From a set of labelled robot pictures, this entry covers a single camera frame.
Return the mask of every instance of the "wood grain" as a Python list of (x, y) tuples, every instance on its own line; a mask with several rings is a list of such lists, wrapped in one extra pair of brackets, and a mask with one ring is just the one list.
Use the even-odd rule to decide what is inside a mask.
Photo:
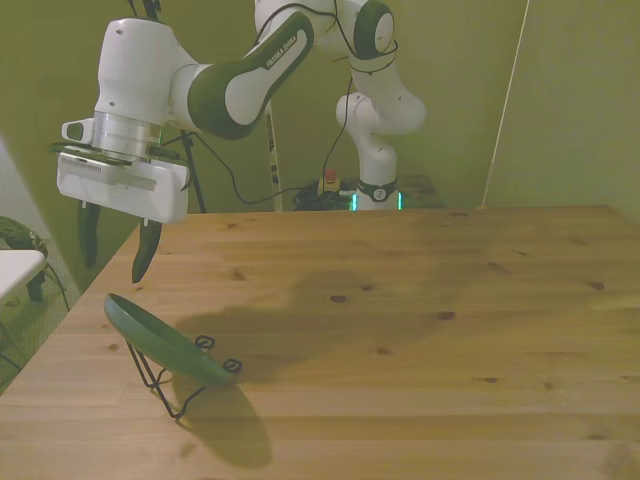
[[(638, 479), (639, 233), (605, 208), (192, 216), (132, 286), (134, 235), (0, 398), (0, 478)], [(238, 384), (177, 426), (110, 292), (214, 336)]]

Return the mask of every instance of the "green plate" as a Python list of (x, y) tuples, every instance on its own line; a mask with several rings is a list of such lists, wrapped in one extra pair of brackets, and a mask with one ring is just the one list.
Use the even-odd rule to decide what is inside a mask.
[(203, 386), (226, 385), (233, 379), (191, 340), (126, 298), (107, 295), (104, 311), (127, 342), (170, 372)]

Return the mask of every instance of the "cable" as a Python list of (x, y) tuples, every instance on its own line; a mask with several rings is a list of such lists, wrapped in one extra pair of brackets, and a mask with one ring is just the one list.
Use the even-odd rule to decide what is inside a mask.
[(20, 365), (18, 365), (16, 362), (14, 362), (13, 360), (11, 360), (9, 357), (7, 357), (4, 353), (0, 352), (0, 358), (4, 359), (6, 362), (8, 362), (9, 364), (11, 364), (16, 370), (18, 370), (19, 372), (22, 371), (22, 367), (20, 367)]
[(240, 195), (240, 192), (238, 191), (238, 184), (236, 182), (236, 176), (233, 173), (233, 170), (231, 169), (231, 167), (229, 167), (229, 165), (227, 164), (227, 162), (225, 162), (222, 157), (220, 155), (218, 155), (218, 153), (211, 148), (211, 146), (204, 141), (204, 139), (198, 135), (197, 133), (194, 133), (195, 137), (200, 140), (200, 142), (205, 146), (205, 148), (207, 150), (209, 150), (209, 152), (211, 152), (211, 154), (213, 154), (214, 157), (216, 157), (218, 159), (218, 161), (222, 164), (222, 166), (227, 170), (227, 172), (229, 172), (229, 176), (231, 177), (231, 183), (233, 184), (233, 191), (236, 194), (236, 197), (238, 197), (238, 200), (240, 200), (242, 203), (244, 203), (245, 205), (257, 205), (259, 203), (264, 203), (267, 202), (273, 198), (276, 198), (279, 195), (283, 195), (287, 192), (294, 192), (294, 191), (298, 191), (298, 190), (302, 190), (301, 188), (286, 188), (284, 190), (279, 191), (278, 193), (271, 195), (267, 198), (263, 198), (261, 200), (255, 200), (255, 201), (248, 201), (245, 200), (242, 195)]
[(333, 145), (331, 146), (331, 150), (329, 150), (329, 153), (327, 154), (327, 158), (324, 159), (324, 164), (322, 165), (322, 177), (321, 177), (322, 193), (324, 193), (324, 183), (327, 176), (327, 164), (329, 163), (329, 159), (331, 158), (331, 155), (333, 155), (333, 151), (338, 146), (338, 142), (342, 138), (342, 135), (344, 135), (344, 131), (347, 129), (347, 123), (349, 123), (349, 97), (351, 96), (352, 86), (353, 86), (353, 77), (351, 77), (351, 79), (349, 80), (349, 87), (347, 88), (347, 105), (344, 113), (344, 125), (342, 125), (342, 129), (340, 130), (340, 133), (336, 137), (335, 142), (333, 142)]
[[(318, 195), (319, 182), (300, 190), (293, 202), (296, 205), (296, 212), (319, 212), (328, 210), (348, 210), (351, 205), (351, 197), (341, 197), (338, 192), (324, 192)], [(349, 186), (342, 183), (341, 190), (347, 190)]]
[(182, 147), (184, 153), (187, 156), (187, 165), (189, 166), (189, 182), (193, 182), (193, 187), (196, 191), (196, 197), (198, 198), (198, 206), (200, 207), (200, 213), (207, 213), (207, 207), (204, 203), (204, 195), (202, 194), (202, 188), (200, 188), (200, 180), (198, 179), (198, 171), (196, 170), (196, 162), (193, 159), (193, 140), (187, 135), (187, 132), (180, 130), (180, 136), (182, 137)]
[(133, 4), (133, 0), (129, 0), (129, 5), (131, 5), (131, 10), (133, 10), (133, 16), (138, 16), (138, 11), (136, 10), (136, 6)]
[(174, 144), (174, 143), (176, 143), (176, 142), (179, 142), (179, 141), (180, 141), (180, 140), (182, 140), (184, 137), (189, 138), (189, 137), (191, 137), (191, 136), (193, 136), (193, 135), (194, 135), (194, 132), (189, 132), (189, 133), (186, 133), (185, 135), (178, 135), (176, 138), (172, 138), (172, 139), (171, 139), (171, 140), (169, 140), (168, 142), (164, 142), (164, 143), (162, 143), (161, 145), (162, 145), (163, 147), (166, 147), (167, 145), (172, 145), (172, 144)]
[(60, 289), (60, 293), (62, 293), (62, 299), (64, 300), (64, 304), (67, 307), (67, 311), (70, 312), (71, 307), (69, 306), (69, 300), (67, 300), (67, 295), (64, 293), (64, 285), (62, 285), (62, 281), (60, 281), (60, 277), (58, 276), (56, 271), (53, 269), (51, 264), (48, 262), (47, 262), (47, 267), (49, 268), (49, 270), (51, 270), (51, 273), (56, 278), (56, 282), (58, 283), (58, 288)]

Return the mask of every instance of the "metal wire stand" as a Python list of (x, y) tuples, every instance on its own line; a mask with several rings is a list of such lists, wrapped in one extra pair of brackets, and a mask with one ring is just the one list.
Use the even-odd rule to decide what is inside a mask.
[[(198, 347), (200, 350), (203, 350), (205, 352), (210, 351), (216, 345), (215, 339), (208, 337), (206, 335), (200, 335), (198, 338), (196, 338), (194, 343), (196, 347)], [(133, 347), (133, 345), (131, 345), (129, 342), (127, 342), (127, 346), (129, 347), (129, 352), (131, 352), (131, 357), (133, 357), (133, 361), (136, 364), (136, 368), (138, 369), (138, 373), (140, 374), (140, 378), (142, 378), (142, 382), (144, 383), (144, 385), (147, 388), (150, 388), (151, 391), (155, 390), (156, 392), (158, 392), (158, 396), (160, 397), (160, 400), (162, 400), (162, 403), (164, 407), (167, 409), (167, 412), (169, 413), (171, 418), (175, 419), (176, 422), (179, 421), (187, 412), (187, 407), (189, 406), (189, 403), (198, 395), (200, 395), (202, 392), (204, 392), (207, 389), (207, 387), (201, 387), (195, 392), (193, 392), (184, 401), (180, 410), (177, 412), (174, 411), (173, 408), (171, 407), (171, 404), (167, 400), (167, 397), (164, 395), (164, 392), (162, 391), (162, 386), (161, 386), (162, 384), (160, 383), (160, 381), (162, 380), (162, 375), (167, 371), (167, 369), (163, 368), (158, 374), (158, 376), (154, 375), (153, 370), (151, 370), (151, 367), (149, 366), (149, 362), (147, 362), (147, 358), (144, 356), (144, 354), (139, 350), (136, 350)], [(240, 362), (239, 360), (230, 358), (229, 360), (224, 362), (222, 368), (224, 368), (229, 373), (239, 373), (242, 370), (242, 362)]]

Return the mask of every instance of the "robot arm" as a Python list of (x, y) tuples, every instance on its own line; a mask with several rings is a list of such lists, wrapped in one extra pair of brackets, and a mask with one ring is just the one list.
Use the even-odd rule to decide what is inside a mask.
[[(341, 100), (338, 117), (344, 121), (348, 104), (348, 131), (360, 152), (361, 205), (389, 208), (397, 198), (395, 152), (375, 134), (409, 133), (426, 112), (398, 77), (389, 8), (378, 0), (259, 0), (256, 24), (263, 31), (257, 45), (243, 59), (217, 65), (196, 62), (156, 20), (127, 18), (107, 29), (94, 117), (62, 128), (75, 143), (59, 151), (58, 187), (81, 201), (81, 229), (92, 229), (81, 245), (96, 241), (100, 206), (143, 219), (134, 283), (153, 258), (162, 224), (187, 214), (188, 169), (164, 161), (162, 127), (246, 137), (314, 45), (348, 54), (360, 90)], [(95, 261), (89, 257), (96, 249), (84, 249), (91, 252), (87, 264)]]

